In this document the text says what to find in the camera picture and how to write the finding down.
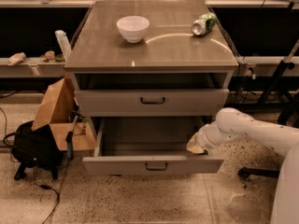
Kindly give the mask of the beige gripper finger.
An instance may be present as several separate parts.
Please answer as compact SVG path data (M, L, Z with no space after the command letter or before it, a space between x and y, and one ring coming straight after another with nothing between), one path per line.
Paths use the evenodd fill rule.
M193 154L203 154L205 150L200 146L197 139L197 133L188 141L186 149Z

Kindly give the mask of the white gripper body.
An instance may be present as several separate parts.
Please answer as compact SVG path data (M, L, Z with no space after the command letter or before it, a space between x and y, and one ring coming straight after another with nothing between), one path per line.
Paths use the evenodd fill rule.
M200 128L197 134L199 147L211 150L218 147L228 137L227 133L222 132L217 123L213 122Z

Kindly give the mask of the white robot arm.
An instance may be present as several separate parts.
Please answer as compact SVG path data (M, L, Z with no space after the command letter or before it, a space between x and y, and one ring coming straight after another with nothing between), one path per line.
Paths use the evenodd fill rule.
M299 224L299 130L260 121L241 111L225 107L216 119L203 126L187 143L186 149L202 154L241 136L274 150L284 157L281 165L270 224Z

